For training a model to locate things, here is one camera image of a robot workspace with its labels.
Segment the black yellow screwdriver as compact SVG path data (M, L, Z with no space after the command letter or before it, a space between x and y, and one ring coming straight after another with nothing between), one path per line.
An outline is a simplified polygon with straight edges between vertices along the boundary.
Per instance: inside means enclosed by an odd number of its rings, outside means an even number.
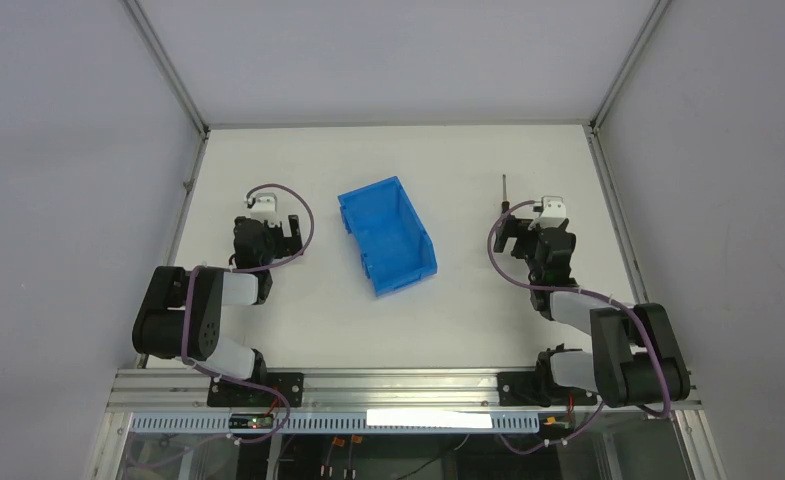
M504 214L510 208L510 202L509 202L508 190L507 190L507 175L506 174L503 174L501 176L501 186L502 186L501 213Z

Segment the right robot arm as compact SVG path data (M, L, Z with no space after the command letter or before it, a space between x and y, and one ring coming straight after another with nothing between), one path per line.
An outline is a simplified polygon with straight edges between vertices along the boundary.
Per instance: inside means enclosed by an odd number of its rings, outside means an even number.
M571 275L576 237L567 221L536 226L530 219L504 214L490 233L491 252L508 240L511 255L525 262L525 288L536 312L587 334L591 349L563 344L538 354L532 371L498 376L500 403L567 405L581 395L597 395L611 408L669 409L692 390L689 372L665 308L656 303L627 306L579 286Z

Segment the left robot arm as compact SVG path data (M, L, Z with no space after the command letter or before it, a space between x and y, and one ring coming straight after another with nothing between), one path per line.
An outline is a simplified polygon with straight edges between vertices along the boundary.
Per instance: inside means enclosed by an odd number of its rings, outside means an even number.
M239 216L232 256L237 273L220 267L154 270L132 329L134 350L160 359L187 360L217 376L267 385L264 356L221 332L227 306L257 306L273 286L270 266L303 247L299 217L281 221Z

